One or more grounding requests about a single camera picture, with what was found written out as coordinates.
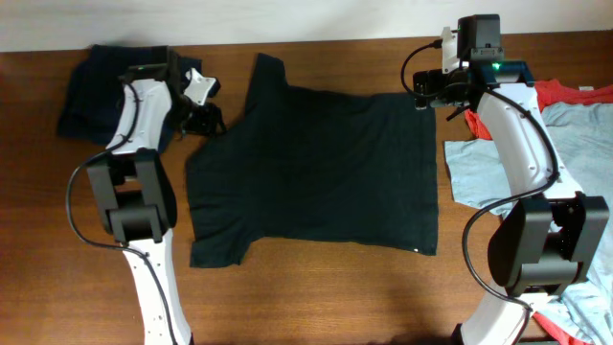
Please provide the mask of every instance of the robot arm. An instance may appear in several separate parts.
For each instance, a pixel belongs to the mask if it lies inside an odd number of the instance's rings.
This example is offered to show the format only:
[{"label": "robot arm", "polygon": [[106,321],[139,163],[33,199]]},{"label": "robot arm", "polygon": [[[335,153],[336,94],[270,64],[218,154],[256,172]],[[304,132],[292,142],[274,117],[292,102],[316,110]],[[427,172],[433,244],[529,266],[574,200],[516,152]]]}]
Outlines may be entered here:
[{"label": "robot arm", "polygon": [[[479,113],[514,196],[545,186],[558,173],[550,188],[515,202],[488,246],[495,282],[490,287],[536,311],[569,285],[586,280],[608,208],[601,196],[585,196],[565,169],[542,121],[527,64],[504,59],[499,20],[498,15],[474,15],[460,19],[456,31],[445,28],[443,68],[416,73],[414,89],[433,95],[422,97],[418,106],[455,105]],[[519,304],[488,293],[456,335],[465,345],[512,344],[521,335],[524,315]]]},{"label": "robot arm", "polygon": [[[176,200],[157,152],[162,127],[166,123],[183,132],[211,135],[220,121],[218,109],[206,102],[217,91],[217,80],[192,69],[190,84],[181,93],[177,60],[167,50],[160,64],[128,69],[123,76],[122,117],[107,149],[129,137],[87,169],[105,230],[122,246],[147,256],[149,264],[124,252],[138,292],[147,345],[193,344],[172,264]],[[120,186],[130,181],[138,181],[141,188],[121,191]]]}]

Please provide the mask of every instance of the wooden table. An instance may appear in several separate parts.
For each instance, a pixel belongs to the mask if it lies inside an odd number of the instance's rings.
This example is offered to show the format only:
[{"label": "wooden table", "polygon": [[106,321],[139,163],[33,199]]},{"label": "wooden table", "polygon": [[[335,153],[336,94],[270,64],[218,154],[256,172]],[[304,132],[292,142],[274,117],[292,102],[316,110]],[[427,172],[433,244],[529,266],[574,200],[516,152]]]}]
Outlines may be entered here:
[{"label": "wooden table", "polygon": [[[240,121],[257,52],[285,62],[291,84],[370,95],[401,91],[408,53],[432,38],[178,47],[203,59],[223,87],[215,99],[230,124]],[[504,37],[509,58],[529,62],[540,80],[604,86],[613,75],[613,34],[520,34]],[[424,52],[411,71],[440,67]],[[143,325],[122,255],[88,247],[68,228],[63,198],[72,169],[101,147],[57,138],[71,70],[85,51],[0,55],[0,343],[139,344]],[[240,266],[189,268],[193,230],[183,176],[186,158],[204,143],[170,145],[163,163],[178,200],[174,266],[183,310],[197,344],[365,344],[451,333],[484,295],[462,260],[460,237],[473,209],[453,202],[443,141],[471,138],[465,121],[437,111],[439,255],[353,243],[263,239]],[[74,193],[86,236],[110,241],[87,178]],[[486,248],[498,219],[473,229],[471,253],[488,276]],[[531,335],[542,331],[531,325]]]}]

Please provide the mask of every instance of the dark green t-shirt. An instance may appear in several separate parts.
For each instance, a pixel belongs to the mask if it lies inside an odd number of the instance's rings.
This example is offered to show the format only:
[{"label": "dark green t-shirt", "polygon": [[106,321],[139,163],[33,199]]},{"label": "dark green t-shirt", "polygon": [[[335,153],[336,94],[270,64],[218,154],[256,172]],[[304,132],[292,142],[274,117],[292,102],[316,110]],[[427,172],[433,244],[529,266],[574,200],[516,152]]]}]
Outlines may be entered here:
[{"label": "dark green t-shirt", "polygon": [[435,255],[435,156],[434,112],[409,95],[289,86],[260,54],[245,119],[187,163],[191,265],[240,264],[264,236]]}]

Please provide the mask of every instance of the black cable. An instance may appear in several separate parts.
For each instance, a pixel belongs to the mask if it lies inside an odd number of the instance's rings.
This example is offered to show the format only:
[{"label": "black cable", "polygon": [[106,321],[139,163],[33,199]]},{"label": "black cable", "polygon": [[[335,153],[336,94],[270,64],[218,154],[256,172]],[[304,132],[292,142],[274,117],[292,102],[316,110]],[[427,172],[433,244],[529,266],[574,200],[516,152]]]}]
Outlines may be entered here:
[{"label": "black cable", "polygon": [[479,276],[479,274],[477,273],[477,271],[475,270],[474,266],[472,265],[472,262],[470,260],[470,255],[468,253],[468,235],[470,233],[470,228],[472,227],[472,225],[477,221],[477,219],[479,219],[482,215],[484,215],[485,213],[489,212],[490,210],[502,206],[504,204],[510,203],[510,202],[515,202],[519,199],[522,198],[526,198],[526,197],[531,197],[531,196],[536,196],[539,195],[543,192],[545,192],[546,190],[548,190],[551,186],[553,186],[557,179],[559,178],[559,166],[557,163],[557,156],[556,156],[556,151],[554,150],[554,145],[552,144],[551,140],[549,139],[549,136],[547,136],[547,133],[545,132],[545,130],[543,129],[543,127],[540,125],[540,123],[534,118],[534,116],[532,115],[532,112],[530,110],[526,110],[524,109],[521,105],[519,105],[518,103],[514,102],[513,100],[509,99],[506,96],[503,96],[495,91],[492,91],[484,86],[480,86],[480,85],[476,85],[476,84],[472,84],[469,82],[455,82],[455,83],[451,83],[449,85],[447,85],[446,87],[444,87],[442,90],[435,92],[435,93],[431,93],[431,94],[421,94],[418,92],[415,92],[413,90],[411,90],[411,88],[409,88],[409,86],[407,85],[405,78],[404,78],[404,74],[405,74],[405,70],[406,70],[406,66],[409,62],[409,60],[418,52],[430,48],[430,47],[434,47],[437,48],[438,46],[438,40],[434,41],[428,45],[419,47],[418,49],[416,49],[415,51],[413,51],[413,53],[411,53],[409,55],[409,57],[404,61],[404,63],[402,64],[402,68],[400,70],[400,81],[402,82],[402,86],[404,87],[404,89],[411,95],[413,95],[416,98],[434,98],[434,97],[438,97],[441,94],[443,94],[444,92],[447,92],[449,89],[454,88],[454,87],[459,87],[459,86],[463,86],[463,87],[467,87],[467,88],[473,88],[476,89],[479,92],[482,93],[487,93],[489,95],[491,95],[492,97],[497,98],[498,100],[512,106],[513,108],[515,108],[517,111],[519,111],[519,113],[526,119],[528,119],[528,121],[531,123],[531,125],[534,127],[534,129],[536,130],[536,132],[538,133],[540,139],[542,140],[543,144],[545,145],[545,148],[547,149],[547,152],[549,154],[550,160],[552,162],[552,166],[553,166],[553,170],[552,170],[552,174],[547,178],[547,182],[538,188],[535,188],[531,191],[528,192],[524,192],[524,193],[520,193],[518,195],[512,195],[503,199],[500,199],[498,201],[492,202],[490,203],[490,205],[482,208],[481,210],[478,210],[466,223],[466,226],[464,228],[464,232],[462,234],[462,252],[464,255],[464,260],[466,263],[466,266],[468,267],[468,270],[470,271],[470,274],[472,275],[472,277],[475,279],[475,281],[481,286],[481,288],[483,288],[485,291],[487,291],[488,293],[490,293],[491,295],[493,295],[494,297],[497,297],[505,302],[510,302],[510,303],[514,303],[517,304],[521,307],[524,308],[524,322],[522,324],[521,329],[519,330],[519,333],[517,334],[517,337],[513,340],[512,344],[516,344],[517,342],[519,342],[519,340],[521,339],[522,334],[524,333],[524,331],[526,330],[526,328],[528,327],[528,323],[530,322],[530,317],[531,317],[531,313],[533,311],[532,307],[518,299],[515,297],[509,297],[505,294],[502,294],[496,290],[494,290],[493,288],[491,288],[488,284],[486,284],[486,282],[484,282],[484,280]]},{"label": "black cable", "polygon": [[169,325],[169,333],[170,333],[170,339],[172,340],[172,345],[177,345],[176,342],[176,338],[174,337],[174,331],[172,329],[172,323],[170,320],[170,308],[169,308],[169,304],[168,301],[166,299],[166,294],[164,293],[164,290],[162,289],[162,285],[160,284],[159,279],[157,278],[157,275],[155,274],[155,270],[153,269],[153,265],[151,265],[151,262],[149,261],[149,259],[147,258],[147,255],[144,253],[141,253],[138,250],[132,249],[132,248],[128,248],[128,247],[124,247],[124,246],[120,246],[120,245],[111,245],[111,244],[105,244],[105,243],[98,243],[95,241],[90,241],[87,238],[85,238],[83,236],[83,234],[80,232],[80,230],[78,229],[77,225],[75,224],[75,220],[73,219],[73,212],[72,212],[72,202],[71,202],[71,194],[73,191],[73,185],[75,183],[75,178],[77,177],[77,175],[80,173],[81,170],[83,170],[83,168],[89,166],[91,163],[99,160],[100,158],[104,157],[105,155],[107,155],[108,153],[112,152],[113,150],[116,150],[120,147],[122,147],[125,143],[127,143],[128,139],[132,136],[132,133],[134,133],[134,129],[136,128],[136,123],[137,123],[137,119],[138,119],[138,114],[139,114],[139,110],[140,110],[140,101],[138,98],[138,94],[136,93],[136,90],[134,89],[134,86],[132,86],[132,84],[128,83],[127,87],[129,87],[130,91],[132,91],[132,94],[134,95],[134,104],[135,104],[135,109],[134,109],[134,119],[132,120],[132,125],[130,126],[129,131],[127,132],[127,135],[123,135],[122,134],[122,141],[108,149],[105,149],[104,151],[94,154],[93,156],[87,158],[83,163],[81,163],[74,171],[73,173],[70,175],[70,178],[68,179],[68,187],[66,188],[66,215],[68,216],[68,223],[70,224],[70,227],[73,229],[73,231],[75,232],[75,234],[77,234],[77,237],[79,237],[79,239],[83,242],[85,242],[86,244],[98,247],[98,248],[104,248],[104,249],[110,249],[110,250],[117,250],[117,251],[124,251],[127,253],[132,253],[134,255],[136,255],[137,257],[141,258],[143,260],[143,262],[145,262],[145,265],[147,266],[149,273],[151,273],[151,278],[153,278],[153,281],[155,282],[155,285],[157,286],[158,292],[160,293],[160,297],[162,299],[162,304],[164,305],[164,311],[166,312],[166,318],[168,320],[168,325]]}]

